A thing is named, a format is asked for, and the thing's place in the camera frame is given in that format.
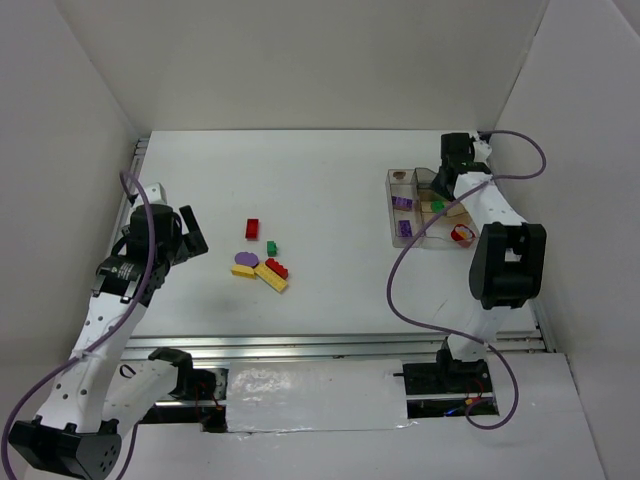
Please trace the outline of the purple round lego piece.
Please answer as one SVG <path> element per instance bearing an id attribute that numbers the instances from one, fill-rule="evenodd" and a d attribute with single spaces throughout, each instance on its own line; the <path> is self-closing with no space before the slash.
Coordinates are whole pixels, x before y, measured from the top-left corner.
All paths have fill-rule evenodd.
<path id="1" fill-rule="evenodd" d="M 255 253 L 247 251 L 238 252 L 234 257 L 234 261 L 237 265 L 249 268 L 255 268 L 260 263 L 259 257 Z"/>

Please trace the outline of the red rectangular lego brick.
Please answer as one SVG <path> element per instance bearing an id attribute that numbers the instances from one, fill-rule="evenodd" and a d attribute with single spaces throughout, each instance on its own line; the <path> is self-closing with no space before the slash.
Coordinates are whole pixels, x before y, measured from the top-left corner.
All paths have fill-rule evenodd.
<path id="1" fill-rule="evenodd" d="M 260 220 L 249 218 L 246 222 L 245 239 L 255 241 L 259 238 Z"/>

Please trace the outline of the green square lego brick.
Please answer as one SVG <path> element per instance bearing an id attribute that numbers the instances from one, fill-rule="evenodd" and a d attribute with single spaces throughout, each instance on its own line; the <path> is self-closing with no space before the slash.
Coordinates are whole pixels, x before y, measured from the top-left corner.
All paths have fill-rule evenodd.
<path id="1" fill-rule="evenodd" d="M 442 201 L 433 201 L 430 203 L 432 213 L 439 213 L 446 208 L 446 204 Z"/>

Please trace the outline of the small green lego brick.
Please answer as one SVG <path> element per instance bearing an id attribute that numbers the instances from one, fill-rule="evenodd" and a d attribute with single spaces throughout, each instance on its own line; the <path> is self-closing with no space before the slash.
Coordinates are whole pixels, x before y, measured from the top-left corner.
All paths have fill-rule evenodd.
<path id="1" fill-rule="evenodd" d="M 266 251 L 269 257 L 275 257 L 278 255 L 278 247 L 275 241 L 268 240 L 266 242 Z"/>

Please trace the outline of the long yellow lego plate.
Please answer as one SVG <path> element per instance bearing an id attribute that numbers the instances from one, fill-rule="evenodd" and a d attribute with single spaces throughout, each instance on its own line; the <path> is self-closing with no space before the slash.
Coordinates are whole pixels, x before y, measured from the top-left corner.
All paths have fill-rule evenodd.
<path id="1" fill-rule="evenodd" d="M 288 282 L 276 274 L 264 262 L 259 263 L 254 268 L 254 272 L 261 280 L 278 293 L 282 293 L 288 287 Z"/>

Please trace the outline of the purple lego brick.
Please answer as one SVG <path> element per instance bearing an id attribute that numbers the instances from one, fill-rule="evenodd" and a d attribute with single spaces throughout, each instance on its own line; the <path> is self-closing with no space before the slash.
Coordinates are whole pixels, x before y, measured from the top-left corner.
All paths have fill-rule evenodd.
<path id="1" fill-rule="evenodd" d="M 396 210 L 411 211 L 413 209 L 413 200 L 405 197 L 392 197 L 392 206 Z"/>
<path id="2" fill-rule="evenodd" d="M 413 236 L 410 220 L 399 220 L 397 222 L 397 235 L 401 238 L 411 238 Z"/>

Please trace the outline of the red round flower lego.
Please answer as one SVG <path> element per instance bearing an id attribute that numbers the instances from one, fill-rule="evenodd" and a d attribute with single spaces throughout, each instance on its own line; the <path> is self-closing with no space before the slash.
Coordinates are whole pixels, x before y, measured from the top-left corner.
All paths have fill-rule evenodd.
<path id="1" fill-rule="evenodd" d="M 475 232 L 464 224 L 456 224 L 451 230 L 450 236 L 462 248 L 470 248 L 476 239 Z"/>

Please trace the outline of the red studded lego brick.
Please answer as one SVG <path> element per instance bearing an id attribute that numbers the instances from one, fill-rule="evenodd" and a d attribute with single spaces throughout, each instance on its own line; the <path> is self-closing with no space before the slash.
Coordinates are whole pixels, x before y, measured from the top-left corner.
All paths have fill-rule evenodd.
<path id="1" fill-rule="evenodd" d="M 281 263 L 279 263 L 275 258 L 269 257 L 265 265 L 272 270 L 275 274 L 277 274 L 280 278 L 287 280 L 289 276 L 289 271 L 286 267 L 284 267 Z"/>

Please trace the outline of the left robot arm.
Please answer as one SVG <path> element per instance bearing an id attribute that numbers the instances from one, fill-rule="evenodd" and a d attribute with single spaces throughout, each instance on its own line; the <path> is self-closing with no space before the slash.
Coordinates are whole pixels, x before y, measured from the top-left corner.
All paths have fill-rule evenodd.
<path id="1" fill-rule="evenodd" d="M 191 399 L 201 379 L 192 356 L 159 347 L 117 389 L 110 387 L 133 330 L 170 269 L 207 253 L 190 206 L 137 207 L 123 237 L 98 267 L 87 318 L 67 365 L 31 420 L 12 414 L 3 433 L 33 468 L 74 479 L 105 479 L 123 438 L 165 396 Z"/>

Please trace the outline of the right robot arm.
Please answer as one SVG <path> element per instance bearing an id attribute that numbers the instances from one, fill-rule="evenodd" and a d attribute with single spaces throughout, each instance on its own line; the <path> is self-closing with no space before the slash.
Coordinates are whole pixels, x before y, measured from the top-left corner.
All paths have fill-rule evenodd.
<path id="1" fill-rule="evenodd" d="M 441 165 L 432 188 L 447 200 L 458 200 L 479 230 L 469 270 L 469 289 L 478 302 L 463 328 L 449 335 L 437 352 L 436 378 L 451 393 L 484 391 L 486 345 L 513 310 L 541 289 L 546 230 L 527 222 L 500 192 L 485 160 L 481 139 L 468 133 L 441 136 Z"/>

